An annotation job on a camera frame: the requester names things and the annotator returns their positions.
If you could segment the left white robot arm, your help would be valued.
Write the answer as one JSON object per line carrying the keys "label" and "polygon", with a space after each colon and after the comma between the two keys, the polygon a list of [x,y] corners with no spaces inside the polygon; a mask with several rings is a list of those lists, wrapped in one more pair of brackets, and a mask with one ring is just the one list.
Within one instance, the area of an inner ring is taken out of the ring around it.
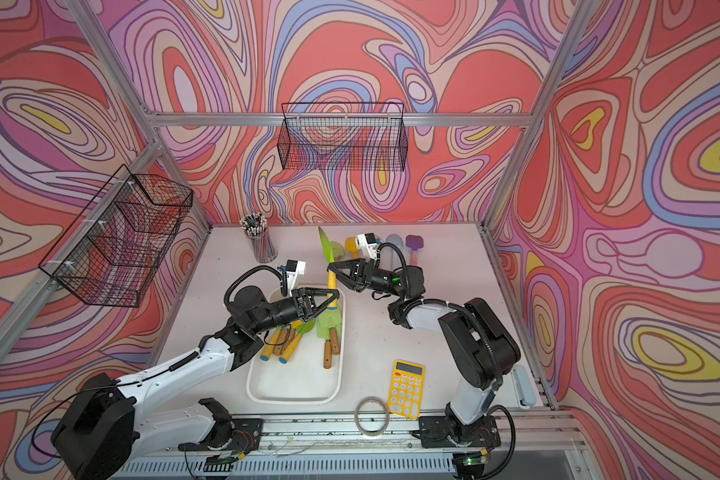
{"label": "left white robot arm", "polygon": [[87,381],[55,427],[53,447],[76,479],[107,479],[133,458],[181,444],[225,448],[235,427],[219,401],[207,397],[165,412],[159,407],[245,365],[263,348],[262,333],[313,320],[339,298],[336,289],[305,287],[269,302],[257,286],[226,296],[226,325],[196,348],[135,374]]}

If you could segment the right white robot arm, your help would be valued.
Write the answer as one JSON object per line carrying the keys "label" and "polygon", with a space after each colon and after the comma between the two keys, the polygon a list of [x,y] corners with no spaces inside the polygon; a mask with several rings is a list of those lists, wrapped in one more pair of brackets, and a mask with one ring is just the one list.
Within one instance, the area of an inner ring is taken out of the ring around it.
{"label": "right white robot arm", "polygon": [[374,260],[333,262],[327,270],[343,286],[369,290],[394,301],[387,307],[392,323],[409,330],[443,335],[461,375],[455,396],[439,416],[421,416],[413,431],[425,448],[501,445],[493,413],[504,377],[521,360],[521,349],[488,303],[474,298],[465,304],[427,298],[424,273],[418,266],[396,271],[379,267]]}

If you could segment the purple shovel pink handle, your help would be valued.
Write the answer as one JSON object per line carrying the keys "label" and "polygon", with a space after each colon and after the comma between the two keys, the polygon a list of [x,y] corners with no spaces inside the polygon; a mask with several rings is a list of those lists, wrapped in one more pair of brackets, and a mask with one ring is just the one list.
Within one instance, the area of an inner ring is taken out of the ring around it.
{"label": "purple shovel pink handle", "polygon": [[418,254],[424,247],[424,239],[419,235],[407,235],[405,245],[410,250],[410,264],[418,266]]}

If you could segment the blue shovel pink handle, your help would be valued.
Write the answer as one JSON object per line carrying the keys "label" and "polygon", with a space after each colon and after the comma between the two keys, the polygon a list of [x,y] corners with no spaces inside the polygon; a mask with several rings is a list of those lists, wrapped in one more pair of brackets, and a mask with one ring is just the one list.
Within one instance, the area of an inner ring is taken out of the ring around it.
{"label": "blue shovel pink handle", "polygon": [[383,250],[382,264],[388,270],[395,270],[401,266],[397,251],[403,252],[403,240],[399,235],[391,234],[386,237],[385,242],[394,245],[394,248],[387,247]]}

